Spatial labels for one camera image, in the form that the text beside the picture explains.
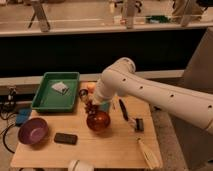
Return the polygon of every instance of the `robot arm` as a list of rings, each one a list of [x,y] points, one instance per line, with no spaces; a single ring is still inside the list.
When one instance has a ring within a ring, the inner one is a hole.
[[[121,58],[106,68],[98,80],[93,103],[111,100],[124,92],[213,134],[213,95],[143,79],[134,75],[135,64]]]

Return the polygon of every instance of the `green tray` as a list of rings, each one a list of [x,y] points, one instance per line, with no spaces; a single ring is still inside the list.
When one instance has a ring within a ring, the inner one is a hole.
[[[65,94],[52,85],[63,82],[69,88]],[[37,112],[71,112],[78,91],[78,72],[46,72],[33,99],[31,108]]]

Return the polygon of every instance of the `black cable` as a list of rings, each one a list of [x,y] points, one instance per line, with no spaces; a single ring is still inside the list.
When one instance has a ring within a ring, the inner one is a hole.
[[[5,147],[9,152],[11,152],[11,153],[14,154],[15,152],[14,152],[13,150],[11,150],[11,149],[8,147],[7,143],[6,143],[6,136],[7,136],[7,133],[8,133],[8,131],[9,131],[11,128],[13,128],[13,127],[15,127],[15,124],[11,124],[10,126],[8,126],[8,127],[5,129],[4,134],[3,134],[2,141],[3,141],[4,147]]]

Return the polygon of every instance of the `smartphone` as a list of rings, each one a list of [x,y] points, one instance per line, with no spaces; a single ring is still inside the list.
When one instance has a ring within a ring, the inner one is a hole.
[[[65,133],[56,133],[54,137],[54,141],[56,143],[63,144],[72,144],[75,145],[77,143],[78,136],[75,134],[65,134]]]

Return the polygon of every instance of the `brown bowl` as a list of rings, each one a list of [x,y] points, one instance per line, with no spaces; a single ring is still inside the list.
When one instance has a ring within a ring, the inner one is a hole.
[[[40,142],[48,132],[47,122],[42,118],[32,118],[25,122],[18,132],[22,144],[33,145]]]

